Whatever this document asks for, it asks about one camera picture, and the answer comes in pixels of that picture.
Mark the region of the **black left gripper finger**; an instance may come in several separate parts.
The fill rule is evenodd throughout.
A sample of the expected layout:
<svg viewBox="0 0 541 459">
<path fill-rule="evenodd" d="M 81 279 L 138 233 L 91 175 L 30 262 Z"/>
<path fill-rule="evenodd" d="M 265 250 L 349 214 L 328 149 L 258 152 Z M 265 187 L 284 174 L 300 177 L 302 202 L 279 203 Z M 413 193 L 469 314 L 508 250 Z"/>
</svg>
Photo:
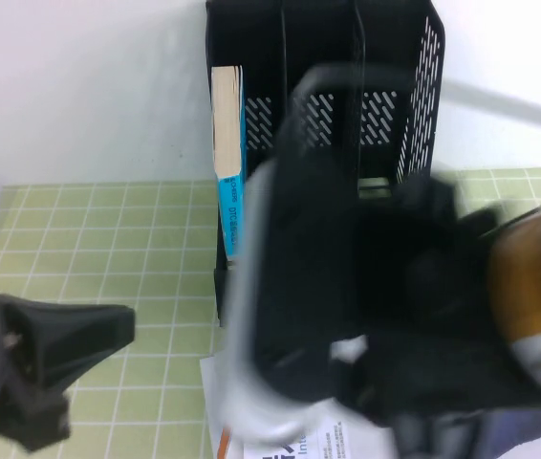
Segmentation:
<svg viewBox="0 0 541 459">
<path fill-rule="evenodd" d="M 70 436 L 69 400 L 64 394 L 34 394 L 23 386 L 2 389 L 0 437 L 34 453 Z"/>
<path fill-rule="evenodd" d="M 57 304 L 0 295 L 11 367 L 34 388 L 67 388 L 134 341 L 136 315 L 123 305 Z"/>
</svg>

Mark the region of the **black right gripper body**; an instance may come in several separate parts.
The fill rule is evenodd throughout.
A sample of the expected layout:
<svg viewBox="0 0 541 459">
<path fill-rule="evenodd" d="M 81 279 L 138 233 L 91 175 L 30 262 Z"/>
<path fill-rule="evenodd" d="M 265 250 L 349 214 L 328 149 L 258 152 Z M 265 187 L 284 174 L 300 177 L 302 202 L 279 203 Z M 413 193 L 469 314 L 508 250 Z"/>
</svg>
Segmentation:
<svg viewBox="0 0 541 459">
<path fill-rule="evenodd" d="M 460 213 L 452 184 L 410 179 L 365 201 L 347 185 L 329 208 L 341 314 L 366 350 L 333 367 L 342 405 L 388 425 L 495 403 L 495 328 L 486 285 L 492 206 Z"/>
</svg>

